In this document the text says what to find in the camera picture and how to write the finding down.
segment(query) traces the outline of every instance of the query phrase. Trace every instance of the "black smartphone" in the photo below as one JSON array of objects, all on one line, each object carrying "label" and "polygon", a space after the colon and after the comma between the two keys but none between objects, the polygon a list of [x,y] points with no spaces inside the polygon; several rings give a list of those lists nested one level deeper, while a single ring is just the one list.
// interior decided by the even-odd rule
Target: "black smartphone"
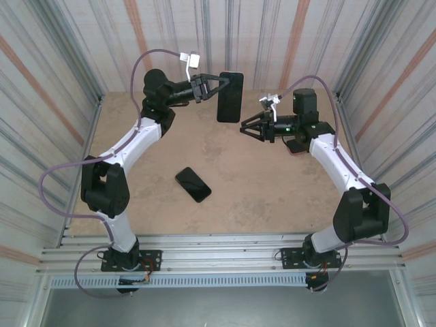
[{"label": "black smartphone", "polygon": [[238,72],[222,72],[219,77],[228,78],[229,84],[218,92],[217,121],[239,123],[243,104],[244,75]]},{"label": "black smartphone", "polygon": [[176,181],[197,203],[200,203],[212,193],[209,186],[190,167],[186,167],[179,172],[176,175]]}]

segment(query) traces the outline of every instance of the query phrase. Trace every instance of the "phone screen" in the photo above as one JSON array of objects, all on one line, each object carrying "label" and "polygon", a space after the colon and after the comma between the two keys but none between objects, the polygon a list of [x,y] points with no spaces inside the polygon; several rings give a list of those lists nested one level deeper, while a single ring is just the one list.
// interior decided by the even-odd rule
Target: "phone screen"
[{"label": "phone screen", "polygon": [[229,84],[218,92],[217,120],[220,123],[239,123],[244,75],[238,72],[222,72],[219,77],[228,78]]},{"label": "phone screen", "polygon": [[190,167],[186,167],[179,172],[176,175],[176,181],[197,203],[200,203],[212,193],[209,186]]}]

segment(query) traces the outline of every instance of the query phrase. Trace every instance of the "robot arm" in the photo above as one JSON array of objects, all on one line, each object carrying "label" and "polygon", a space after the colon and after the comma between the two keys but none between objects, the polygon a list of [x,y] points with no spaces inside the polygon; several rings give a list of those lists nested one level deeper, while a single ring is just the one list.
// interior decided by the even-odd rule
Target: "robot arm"
[{"label": "robot arm", "polygon": [[[181,57],[181,60],[186,60],[189,64],[189,58]],[[186,106],[191,100],[196,103],[208,100],[229,83],[227,78],[214,75],[187,75],[188,80],[174,83],[159,69],[147,72],[144,77],[146,97],[142,101],[140,125],[136,123],[99,157],[113,156],[82,167],[80,197],[110,226],[114,239],[110,257],[123,270],[137,269],[140,265],[138,239],[130,228],[127,216],[130,197],[127,173],[139,157],[170,129],[175,118],[172,106]],[[209,80],[219,81],[219,86],[211,89]],[[122,151],[115,153],[115,149],[127,142],[135,132],[137,133],[133,140]]]},{"label": "robot arm", "polygon": [[386,232],[389,206],[355,178],[350,168],[387,198],[390,198],[389,188],[385,184],[375,184],[345,151],[341,151],[343,160],[339,159],[336,151],[343,148],[339,142],[334,147],[333,128],[319,121],[315,91],[294,91],[295,115],[292,116],[277,116],[275,106],[280,102],[277,95],[262,97],[260,102],[264,111],[243,121],[240,132],[271,143],[276,137],[294,136],[292,142],[302,146],[303,151],[312,154],[322,164],[341,195],[332,226],[308,235],[302,246],[303,257],[297,258],[296,255],[290,259],[304,261],[310,267],[319,266],[326,258],[337,256],[335,249]]}]

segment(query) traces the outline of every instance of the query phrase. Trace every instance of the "cable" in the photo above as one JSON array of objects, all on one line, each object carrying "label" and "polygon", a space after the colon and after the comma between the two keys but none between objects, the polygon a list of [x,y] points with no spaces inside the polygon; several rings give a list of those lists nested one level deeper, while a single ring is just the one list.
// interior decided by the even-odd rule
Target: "cable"
[{"label": "cable", "polygon": [[98,251],[96,256],[97,256],[97,258],[99,258],[100,260],[104,260],[104,252],[103,252],[103,251]]},{"label": "cable", "polygon": [[324,261],[324,271],[322,272],[322,275],[324,276],[327,273],[327,261]]},{"label": "cable", "polygon": [[332,281],[334,281],[334,280],[338,277],[338,275],[339,275],[339,273],[341,272],[342,268],[344,267],[344,265],[345,265],[345,261],[347,261],[347,258],[348,258],[348,247],[345,248],[345,255],[343,256],[342,264],[341,264],[340,267],[338,268],[337,272],[332,276],[332,278],[330,278],[329,280],[327,280],[327,282],[325,282],[324,284],[322,284],[322,285],[320,285],[320,286],[317,286],[317,287],[315,287],[315,288],[312,288],[312,287],[311,287],[311,291],[312,291],[312,292],[316,292],[316,291],[318,291],[318,290],[320,290],[320,289],[326,287],[326,286],[327,286],[328,284],[330,284]]},{"label": "cable", "polygon": [[149,269],[147,268],[147,266],[145,265],[145,263],[143,261],[140,260],[141,265],[144,267],[145,271],[146,271],[146,277],[144,278],[144,280],[148,279],[150,281],[150,274],[151,271],[149,271]]},{"label": "cable", "polygon": [[[138,122],[136,127],[139,129],[141,127],[141,109],[139,107],[139,104],[137,103],[137,101],[134,98],[134,78],[135,78],[135,71],[136,68],[138,67],[139,63],[141,62],[141,60],[154,52],[164,52],[164,53],[168,53],[170,55],[174,55],[176,57],[179,57],[180,54],[177,52],[173,52],[170,50],[166,50],[166,49],[152,49],[149,51],[144,52],[143,54],[141,54],[139,56],[139,58],[136,60],[135,65],[132,69],[131,72],[131,78],[130,78],[130,99],[132,100],[132,102],[135,105],[136,108],[136,112],[138,113]],[[82,161],[77,161],[77,162],[69,162],[69,163],[62,163],[60,165],[56,165],[53,166],[49,169],[47,169],[45,172],[42,173],[42,175],[40,176],[40,180],[38,181],[38,193],[40,195],[41,201],[47,206],[47,208],[49,208],[52,212],[60,215],[60,216],[64,216],[64,217],[69,217],[69,218],[89,218],[89,219],[98,219],[100,220],[104,227],[106,228],[107,232],[108,232],[108,237],[110,240],[110,244],[109,245],[101,245],[98,247],[94,247],[91,250],[85,252],[80,259],[77,261],[76,263],[76,267],[74,269],[74,281],[76,282],[77,287],[79,288],[79,290],[81,290],[82,292],[84,292],[85,294],[92,296],[94,298],[119,298],[119,297],[123,297],[126,294],[122,294],[122,295],[116,295],[116,296],[103,296],[103,295],[98,295],[98,294],[94,294],[91,293],[89,291],[87,291],[86,289],[84,289],[81,284],[79,283],[78,280],[78,276],[77,276],[77,272],[78,272],[78,268],[79,265],[81,263],[81,261],[84,259],[84,257],[86,257],[88,254],[90,254],[91,252],[97,251],[98,249],[109,249],[111,248],[111,246],[113,246],[114,244],[114,235],[112,233],[112,230],[110,229],[108,223],[104,220],[103,217],[100,217],[98,215],[75,215],[75,214],[70,214],[70,213],[64,213],[63,211],[60,211],[59,209],[55,208],[54,206],[52,206],[52,204],[46,199],[45,195],[44,195],[44,189],[43,189],[43,182],[44,179],[47,177],[47,175],[49,175],[51,172],[54,172],[55,170],[61,169],[61,168],[67,168],[67,167],[74,167],[74,166],[81,166],[81,165],[85,165],[85,164],[95,164],[97,162],[101,162],[103,160],[107,160],[109,158],[111,158],[112,156],[116,155],[118,152],[120,152],[121,150],[123,150],[136,136],[136,134],[138,133],[138,130],[134,130],[134,132],[131,134],[131,136],[124,142],[122,143],[121,146],[119,146],[118,148],[115,149],[114,153],[110,154],[110,155],[106,155],[103,157],[98,157],[95,159],[90,159],[90,160],[82,160]]]},{"label": "cable", "polygon": [[154,266],[154,264],[153,264],[152,259],[150,259],[150,258],[145,258],[145,257],[141,257],[140,260],[145,260],[145,261],[148,261],[148,262],[150,263],[150,270],[151,270],[150,273],[152,273],[153,271],[155,271],[155,266]]},{"label": "cable", "polygon": [[282,260],[282,258],[277,259],[277,254],[279,254],[280,252],[281,252],[281,250],[279,250],[276,254],[274,254],[274,260],[277,260],[277,261],[281,261]]},{"label": "cable", "polygon": [[308,75],[305,77],[300,78],[299,80],[297,80],[293,85],[291,85],[285,92],[283,92],[283,94],[281,95],[281,98],[285,97],[294,87],[296,87],[298,84],[300,84],[303,80],[306,80],[308,78],[313,78],[315,80],[318,80],[322,86],[324,87],[324,89],[327,92],[328,95],[328,99],[330,101],[330,105],[332,106],[332,110],[333,110],[333,117],[334,117],[334,129],[335,129],[335,134],[334,134],[334,151],[337,154],[338,158],[343,162],[343,164],[348,168],[348,170],[354,175],[354,177],[361,182],[366,188],[368,188],[371,192],[373,192],[374,194],[376,194],[379,198],[381,198],[390,208],[392,208],[392,210],[399,216],[399,219],[401,220],[401,222],[403,223],[404,226],[404,234],[402,237],[400,237],[400,239],[398,240],[394,240],[392,242],[376,242],[376,241],[372,241],[372,240],[356,240],[355,243],[364,243],[364,244],[372,244],[372,245],[383,245],[383,246],[393,246],[393,245],[398,245],[402,242],[404,242],[404,240],[409,236],[409,224],[406,221],[406,218],[404,216],[404,214],[400,211],[400,209],[393,204],[386,196],[384,196],[383,194],[381,194],[378,190],[376,190],[371,184],[369,184],[368,182],[366,182],[363,178],[359,177],[359,173],[357,173],[347,162],[347,160],[345,160],[345,158],[342,156],[342,153],[340,152],[339,148],[337,147],[338,145],[338,136],[339,136],[339,119],[338,119],[338,112],[337,112],[337,108],[336,105],[334,104],[334,100],[333,100],[333,96],[332,93],[330,91],[330,89],[327,87],[327,84],[318,76],[315,75]]}]

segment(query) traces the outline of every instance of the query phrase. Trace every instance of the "metal wall panel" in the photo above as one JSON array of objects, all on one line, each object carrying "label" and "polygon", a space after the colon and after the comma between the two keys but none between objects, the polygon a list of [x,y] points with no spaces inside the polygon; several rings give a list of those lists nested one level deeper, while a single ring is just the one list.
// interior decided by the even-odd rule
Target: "metal wall panel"
[{"label": "metal wall panel", "polygon": [[[383,2],[48,1],[105,92],[127,91],[135,60],[153,48],[199,51],[200,72],[240,71],[247,89],[284,89],[307,74],[333,87]],[[152,67],[184,78],[173,57],[152,54],[141,68]],[[137,91],[142,77],[136,76]]]},{"label": "metal wall panel", "polygon": [[[34,3],[0,1],[0,325],[23,316],[44,247],[55,247],[64,219],[37,192],[40,174],[80,159],[97,94],[85,91]],[[66,210],[77,169],[44,183]]]},{"label": "metal wall panel", "polygon": [[[400,248],[428,326],[436,321],[436,1],[397,1],[359,74],[341,90],[365,172],[406,214]],[[403,233],[392,214],[389,239]]]}]

